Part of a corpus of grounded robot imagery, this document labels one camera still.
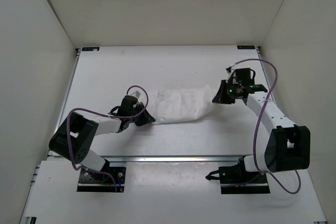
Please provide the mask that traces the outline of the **white pleated skirt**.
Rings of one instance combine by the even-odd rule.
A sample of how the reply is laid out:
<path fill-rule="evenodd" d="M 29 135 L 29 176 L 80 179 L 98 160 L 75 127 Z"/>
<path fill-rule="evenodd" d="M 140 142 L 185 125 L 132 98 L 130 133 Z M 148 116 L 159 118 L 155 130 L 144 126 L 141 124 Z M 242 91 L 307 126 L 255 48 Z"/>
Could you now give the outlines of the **white pleated skirt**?
<path fill-rule="evenodd" d="M 213 111 L 212 100 L 216 94 L 217 91 L 209 85 L 155 90 L 149 96 L 148 112 L 155 119 L 154 125 L 193 122 Z"/>

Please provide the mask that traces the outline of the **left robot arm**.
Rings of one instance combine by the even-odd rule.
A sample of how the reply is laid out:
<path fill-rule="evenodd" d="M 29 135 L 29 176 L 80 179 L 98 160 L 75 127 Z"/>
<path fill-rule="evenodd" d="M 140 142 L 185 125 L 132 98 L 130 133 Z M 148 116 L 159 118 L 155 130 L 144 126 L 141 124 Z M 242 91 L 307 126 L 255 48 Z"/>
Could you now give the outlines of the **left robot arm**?
<path fill-rule="evenodd" d="M 73 109 L 63 121 L 49 142 L 49 149 L 71 161 L 74 168 L 91 172 L 98 181 L 109 177 L 109 162 L 91 150 L 95 136 L 121 133 L 130 124 L 138 127 L 152 124 L 154 117 L 146 105 L 132 95 L 126 95 L 119 106 L 107 115 L 87 109 Z"/>

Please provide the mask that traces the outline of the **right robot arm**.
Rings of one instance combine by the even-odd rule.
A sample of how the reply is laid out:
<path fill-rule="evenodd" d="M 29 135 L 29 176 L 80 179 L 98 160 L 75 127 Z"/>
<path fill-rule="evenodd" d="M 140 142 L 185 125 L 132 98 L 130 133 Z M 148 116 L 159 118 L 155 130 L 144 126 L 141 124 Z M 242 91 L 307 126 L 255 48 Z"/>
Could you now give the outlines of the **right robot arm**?
<path fill-rule="evenodd" d="M 242 100 L 258 117 L 257 125 L 263 125 L 269 139 L 264 151 L 245 156 L 243 164 L 235 169 L 236 178 L 248 182 L 254 172 L 285 172 L 307 169 L 310 165 L 310 131 L 298 126 L 277 107 L 262 84 L 255 83 L 255 71 L 251 68 L 232 70 L 229 78 L 222 80 L 212 102 L 234 104 Z"/>

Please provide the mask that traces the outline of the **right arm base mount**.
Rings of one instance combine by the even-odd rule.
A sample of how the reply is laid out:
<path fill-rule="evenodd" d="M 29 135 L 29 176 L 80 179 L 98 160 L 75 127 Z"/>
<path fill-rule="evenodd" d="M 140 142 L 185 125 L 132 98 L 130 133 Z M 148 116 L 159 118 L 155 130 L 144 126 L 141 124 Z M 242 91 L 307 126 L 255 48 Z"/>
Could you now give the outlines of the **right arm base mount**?
<path fill-rule="evenodd" d="M 243 158 L 239 158 L 234 165 L 219 166 L 217 170 L 207 174 L 205 179 L 219 181 L 222 195 L 270 193 L 267 176 L 260 172 L 246 171 Z"/>

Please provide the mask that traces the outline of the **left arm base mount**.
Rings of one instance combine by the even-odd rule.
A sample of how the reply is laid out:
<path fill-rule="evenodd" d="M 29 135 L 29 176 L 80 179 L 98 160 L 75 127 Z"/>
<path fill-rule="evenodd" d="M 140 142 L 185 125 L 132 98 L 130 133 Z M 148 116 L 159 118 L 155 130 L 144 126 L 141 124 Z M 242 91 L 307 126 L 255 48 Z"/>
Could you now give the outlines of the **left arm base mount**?
<path fill-rule="evenodd" d="M 108 175 L 80 170 L 77 192 L 90 193 L 123 193 L 125 186 L 125 176 L 127 168 L 125 166 L 110 166 Z"/>

